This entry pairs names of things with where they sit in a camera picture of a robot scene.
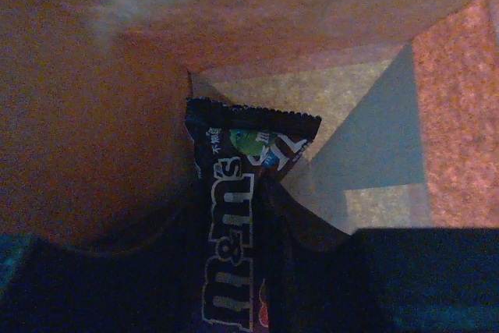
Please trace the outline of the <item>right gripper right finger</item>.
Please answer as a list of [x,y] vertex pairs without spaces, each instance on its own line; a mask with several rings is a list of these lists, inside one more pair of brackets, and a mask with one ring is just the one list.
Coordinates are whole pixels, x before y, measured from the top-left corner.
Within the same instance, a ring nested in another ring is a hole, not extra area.
[[495,228],[351,235],[264,181],[272,332],[495,332]]

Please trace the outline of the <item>red paper bag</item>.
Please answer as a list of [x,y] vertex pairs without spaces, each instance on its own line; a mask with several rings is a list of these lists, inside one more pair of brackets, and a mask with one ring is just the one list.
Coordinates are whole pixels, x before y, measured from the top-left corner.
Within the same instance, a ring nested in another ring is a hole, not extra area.
[[1,231],[90,242],[189,179],[189,70],[403,41],[469,0],[1,0]]

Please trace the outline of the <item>brown chocolate candy packet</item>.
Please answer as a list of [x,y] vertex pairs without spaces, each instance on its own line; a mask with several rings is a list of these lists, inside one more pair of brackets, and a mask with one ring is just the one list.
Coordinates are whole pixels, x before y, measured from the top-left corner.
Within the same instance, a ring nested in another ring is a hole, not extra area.
[[186,102],[185,124],[202,186],[205,233],[196,309],[188,332],[267,332],[265,177],[282,180],[314,141],[319,116]]

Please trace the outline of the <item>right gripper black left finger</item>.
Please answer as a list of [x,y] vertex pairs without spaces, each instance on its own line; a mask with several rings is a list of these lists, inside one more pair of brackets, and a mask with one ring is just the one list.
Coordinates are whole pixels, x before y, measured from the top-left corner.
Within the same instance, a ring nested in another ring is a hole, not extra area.
[[199,306],[208,210],[192,195],[113,234],[101,256],[37,240],[1,302],[3,332],[184,332]]

